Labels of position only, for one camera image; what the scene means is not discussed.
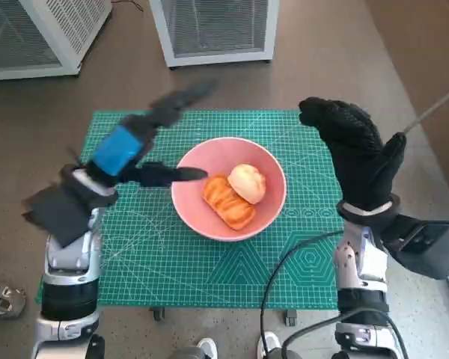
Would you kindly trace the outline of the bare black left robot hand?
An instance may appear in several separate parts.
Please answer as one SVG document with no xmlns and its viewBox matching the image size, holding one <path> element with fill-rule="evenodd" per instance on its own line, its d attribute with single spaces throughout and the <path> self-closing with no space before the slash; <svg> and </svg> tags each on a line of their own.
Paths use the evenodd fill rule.
<svg viewBox="0 0 449 359">
<path fill-rule="evenodd" d="M 96 148 L 85 165 L 94 181 L 113 187 L 118 183 L 137 182 L 143 187 L 167 187 L 173 182 L 201 180 L 208 173 L 199 168 L 171 168 L 161 162 L 141 159 L 151 150 L 162 127 L 171 127 L 183 111 L 209 95 L 216 82 L 204 80 L 156 99 L 143 114 L 128 114 Z"/>
</svg>

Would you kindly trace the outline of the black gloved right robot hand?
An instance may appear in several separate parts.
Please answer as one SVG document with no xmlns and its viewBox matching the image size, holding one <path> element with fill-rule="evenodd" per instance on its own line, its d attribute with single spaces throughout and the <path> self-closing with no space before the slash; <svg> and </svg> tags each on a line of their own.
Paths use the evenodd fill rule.
<svg viewBox="0 0 449 359">
<path fill-rule="evenodd" d="M 370 115 L 352 103 L 308 97 L 299 110 L 301 124 L 317 129 L 332 155 L 344 202 L 368 212 L 388 203 L 406 135 L 384 143 Z"/>
</svg>

